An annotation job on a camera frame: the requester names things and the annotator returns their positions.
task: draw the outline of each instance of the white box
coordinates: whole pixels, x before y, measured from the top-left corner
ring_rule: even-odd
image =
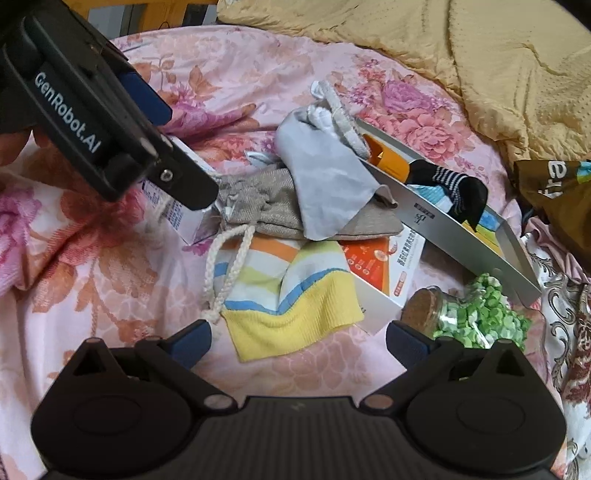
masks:
[[[183,150],[205,172],[215,172],[204,159],[199,157],[199,155],[178,138],[171,137],[170,140]],[[142,191],[144,192],[145,197],[153,205],[158,203],[160,196],[163,194],[163,191],[149,180],[144,180],[142,182]],[[170,225],[187,245],[193,245],[204,238],[215,235],[220,226],[220,216],[213,205],[210,205],[203,210],[192,211],[185,207],[185,205],[173,200],[168,209],[164,212],[164,215]]]
[[[425,245],[425,239],[407,226],[397,236],[390,237],[388,252],[383,251],[385,248],[376,247],[380,241],[386,245],[385,239],[341,243],[355,278],[357,300],[365,315],[357,326],[370,335],[375,335],[389,322],[400,318]],[[383,274],[377,273],[377,267]],[[382,281],[382,288],[377,288],[355,272],[366,278],[374,273],[370,280],[374,285],[376,280]]]

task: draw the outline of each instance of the white rope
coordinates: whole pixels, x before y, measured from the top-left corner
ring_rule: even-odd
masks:
[[[223,305],[234,288],[234,284],[238,279],[238,275],[246,261],[246,255],[251,247],[252,237],[255,234],[254,225],[239,225],[220,233],[212,243],[207,253],[207,261],[205,263],[205,279],[203,283],[203,298],[208,303],[209,308],[201,312],[201,318],[207,320],[212,328],[214,338],[219,335],[219,331],[215,328],[222,311]],[[226,278],[217,296],[213,291],[213,281],[215,274],[216,258],[223,244],[231,238],[243,235],[242,242],[236,253],[236,258],[232,265],[226,272]]]

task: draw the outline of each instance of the finger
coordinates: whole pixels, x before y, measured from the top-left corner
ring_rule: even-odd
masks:
[[[25,148],[30,132],[17,132],[15,134],[0,134],[0,166],[14,162],[18,154]]]
[[[49,147],[51,144],[51,140],[40,127],[33,127],[33,136],[35,137],[35,143],[40,148]]]

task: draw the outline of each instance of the gray cloth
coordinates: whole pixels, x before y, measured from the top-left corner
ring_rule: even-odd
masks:
[[[228,175],[218,182],[216,206],[223,230],[248,223],[255,224],[256,231],[264,235],[292,240],[306,238],[293,178],[284,166],[272,165],[249,175]],[[372,199],[330,239],[363,240],[401,231],[402,223],[394,208]]]
[[[287,115],[275,133],[275,150],[294,180],[304,236],[334,238],[355,218],[381,186],[355,152],[317,129],[307,108]]]

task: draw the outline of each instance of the brown paper bag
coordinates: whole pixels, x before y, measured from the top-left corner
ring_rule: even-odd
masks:
[[[543,211],[556,237],[591,271],[591,162],[515,162],[523,197]]]

